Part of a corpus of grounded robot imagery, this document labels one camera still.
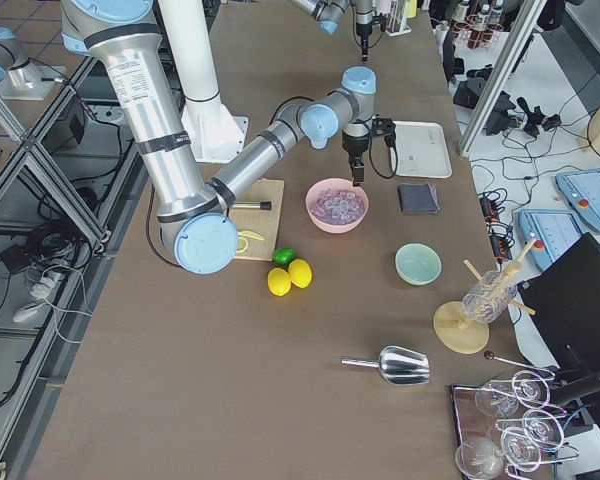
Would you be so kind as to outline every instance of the black cylinder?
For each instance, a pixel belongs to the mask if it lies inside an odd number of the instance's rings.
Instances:
[[[600,370],[574,382],[551,390],[551,403],[564,406],[569,402],[600,391]]]

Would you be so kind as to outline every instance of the green bowl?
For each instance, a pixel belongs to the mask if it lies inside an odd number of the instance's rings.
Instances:
[[[411,285],[433,282],[442,271],[438,254],[421,243],[407,243],[396,252],[396,270]]]

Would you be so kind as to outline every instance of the white power adapter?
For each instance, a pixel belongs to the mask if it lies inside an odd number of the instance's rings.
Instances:
[[[38,300],[46,300],[61,278],[62,273],[60,272],[47,272],[38,283],[31,287],[31,296]]]

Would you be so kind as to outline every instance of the white floor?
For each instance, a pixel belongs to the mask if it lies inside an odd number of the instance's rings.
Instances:
[[[490,50],[459,47],[456,56],[464,59],[466,70],[483,68],[496,62],[505,39],[506,34],[503,34]],[[572,98],[575,94],[573,88],[539,35],[536,35],[531,44],[526,60],[507,81],[504,91],[511,95],[513,103],[522,96],[532,110],[534,106],[539,105],[542,112],[548,116],[560,113],[563,125],[570,125],[565,128],[573,133],[582,135],[586,128],[589,119],[587,111],[577,97]],[[461,129],[469,121],[471,113],[471,110],[456,107]],[[505,211],[501,214],[501,221],[505,223],[514,222],[512,212],[517,212],[522,204],[524,208],[568,209],[567,202],[555,185],[555,172],[574,170],[571,165],[579,169],[600,168],[600,157],[592,151],[584,151],[578,139],[562,129],[556,130],[555,133],[541,130],[538,139],[530,142],[531,140],[533,138],[522,129],[508,132],[508,140],[502,133],[486,136],[483,131],[471,149],[469,160],[473,166],[477,192],[504,188],[507,191],[507,199],[512,200],[503,204]],[[530,154],[536,157],[535,161],[530,161],[522,145],[526,145]],[[516,245],[512,254],[515,256],[525,240],[521,237],[517,225],[514,227],[514,233]],[[600,241],[600,235],[594,236]],[[523,263],[518,280],[540,274],[529,255]],[[511,307],[511,316],[519,316],[514,307]],[[555,363],[527,314],[522,315],[515,329],[520,350],[525,357],[537,366]],[[573,479],[577,473],[600,468],[600,432],[597,428],[594,427],[592,432],[571,437],[569,442],[580,450],[581,455],[576,461],[565,462],[560,466],[558,478]]]

